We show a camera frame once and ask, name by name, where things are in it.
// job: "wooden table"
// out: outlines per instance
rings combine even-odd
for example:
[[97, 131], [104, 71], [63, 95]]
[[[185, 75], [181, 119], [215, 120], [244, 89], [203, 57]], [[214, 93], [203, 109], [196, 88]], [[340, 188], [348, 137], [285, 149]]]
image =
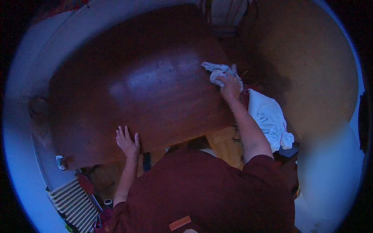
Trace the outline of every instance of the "wooden table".
[[117, 161], [118, 125], [143, 152], [234, 125], [200, 65], [229, 64], [195, 5], [149, 12], [88, 41], [51, 78], [55, 150], [68, 169]]

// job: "rag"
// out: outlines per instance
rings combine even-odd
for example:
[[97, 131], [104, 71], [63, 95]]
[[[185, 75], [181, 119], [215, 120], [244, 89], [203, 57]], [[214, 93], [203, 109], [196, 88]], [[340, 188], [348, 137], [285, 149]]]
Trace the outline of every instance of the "rag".
[[240, 92], [243, 91], [244, 84], [242, 83], [241, 78], [237, 74], [236, 64], [233, 64], [232, 67], [229, 67], [229, 66], [224, 65], [224, 64], [213, 64], [213, 63], [210, 63], [210, 62], [203, 62], [201, 64], [201, 66], [203, 66], [206, 70], [211, 72], [211, 75], [210, 75], [210, 82], [211, 83], [216, 84], [220, 87], [223, 87], [224, 84], [220, 80], [217, 80], [216, 78], [217, 77], [226, 77], [227, 75], [225, 75], [224, 72], [227, 72], [228, 74], [233, 75], [237, 79], [237, 81], [241, 85]]

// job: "red fabric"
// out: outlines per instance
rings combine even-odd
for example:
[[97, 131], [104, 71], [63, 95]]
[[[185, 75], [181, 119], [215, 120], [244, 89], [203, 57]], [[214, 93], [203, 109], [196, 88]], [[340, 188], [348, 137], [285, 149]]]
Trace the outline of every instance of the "red fabric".
[[113, 232], [291, 232], [294, 201], [278, 165], [257, 155], [243, 171], [198, 150], [164, 156], [137, 178], [126, 202], [114, 207]]
[[100, 220], [101, 220], [101, 225], [100, 226], [94, 226], [95, 233], [103, 233], [103, 232], [110, 232], [109, 229], [109, 224], [111, 222], [111, 218], [113, 216], [113, 209], [111, 208], [105, 208], [101, 213], [100, 213]]
[[89, 195], [94, 194], [94, 187], [91, 181], [82, 173], [79, 173], [77, 176], [80, 186], [82, 189]]

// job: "left hand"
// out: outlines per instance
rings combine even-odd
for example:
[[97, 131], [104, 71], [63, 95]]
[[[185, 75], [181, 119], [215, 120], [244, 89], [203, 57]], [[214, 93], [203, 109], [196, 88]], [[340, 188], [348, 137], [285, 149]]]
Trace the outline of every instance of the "left hand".
[[124, 134], [121, 126], [118, 127], [116, 133], [117, 136], [115, 139], [117, 145], [126, 154], [127, 159], [137, 159], [140, 152], [139, 134], [135, 134], [135, 142], [133, 142], [131, 136], [129, 135], [127, 126], [124, 127]]

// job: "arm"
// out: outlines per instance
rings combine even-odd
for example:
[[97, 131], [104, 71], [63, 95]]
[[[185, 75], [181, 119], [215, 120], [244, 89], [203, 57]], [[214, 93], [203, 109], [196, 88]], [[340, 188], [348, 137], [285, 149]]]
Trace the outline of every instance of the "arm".
[[136, 178], [137, 162], [140, 151], [140, 140], [138, 133], [135, 134], [135, 142], [132, 141], [127, 126], [125, 126], [124, 134], [121, 126], [119, 126], [116, 133], [116, 142], [126, 155], [126, 164], [114, 196], [114, 206], [120, 202], [126, 201], [127, 199], [129, 188]]
[[239, 101], [240, 84], [232, 75], [227, 74], [227, 76], [218, 77], [224, 84], [224, 87], [220, 88], [220, 92], [235, 116], [244, 147], [244, 163], [260, 154], [273, 158], [268, 140]]

